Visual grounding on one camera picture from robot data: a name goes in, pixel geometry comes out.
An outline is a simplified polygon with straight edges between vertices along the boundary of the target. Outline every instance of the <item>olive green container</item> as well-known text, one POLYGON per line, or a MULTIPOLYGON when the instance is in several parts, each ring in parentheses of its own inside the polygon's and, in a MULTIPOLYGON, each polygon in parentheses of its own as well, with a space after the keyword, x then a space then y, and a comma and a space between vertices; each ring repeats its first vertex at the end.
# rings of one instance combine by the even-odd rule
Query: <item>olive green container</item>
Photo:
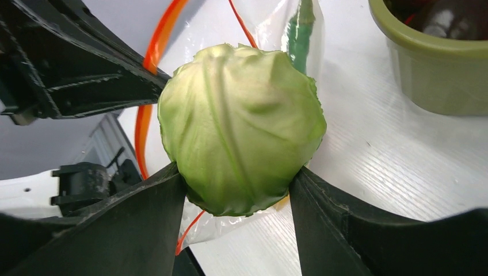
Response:
POLYGON ((416 105, 444 115, 488 114, 488 41, 442 39, 395 18, 384 0, 369 0, 387 37, 395 81, 416 105))

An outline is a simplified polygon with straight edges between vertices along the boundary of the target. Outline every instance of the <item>black plastic bracket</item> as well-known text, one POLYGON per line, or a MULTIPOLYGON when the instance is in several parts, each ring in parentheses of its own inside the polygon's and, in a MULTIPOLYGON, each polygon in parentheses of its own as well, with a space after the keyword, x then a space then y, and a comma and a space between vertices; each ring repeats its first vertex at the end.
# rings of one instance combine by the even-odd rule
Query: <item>black plastic bracket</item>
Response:
POLYGON ((488 209, 421 222, 374 207, 306 168, 290 187, 304 276, 488 275, 488 209))
MULTIPOLYGON (((0 275, 171 275, 185 195, 185 181, 170 164, 67 217, 0 214, 0 275)), ((175 275, 200 275, 187 271, 175 275)))
POLYGON ((157 102, 169 76, 99 22, 81 0, 0 1, 0 99, 18 125, 157 102))
POLYGON ((64 216, 110 196, 109 176, 102 165, 83 162, 61 166, 52 176, 59 178, 59 195, 51 198, 51 205, 59 206, 64 216))
POLYGON ((132 160, 126 159, 119 165, 119 157, 124 151, 125 148, 121 147, 112 161, 106 166, 107 168, 113 165, 117 167, 117 172, 109 182, 111 195, 142 181, 142 177, 132 160))

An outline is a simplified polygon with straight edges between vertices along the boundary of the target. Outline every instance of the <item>green cabbage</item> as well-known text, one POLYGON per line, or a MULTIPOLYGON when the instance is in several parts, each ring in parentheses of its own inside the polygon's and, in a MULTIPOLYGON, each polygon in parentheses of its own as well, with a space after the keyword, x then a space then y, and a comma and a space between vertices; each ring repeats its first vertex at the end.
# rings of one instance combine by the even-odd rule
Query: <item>green cabbage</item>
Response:
POLYGON ((250 216, 284 198, 327 126, 315 81, 286 53, 228 44, 175 70, 158 119, 188 200, 214 216, 250 216))

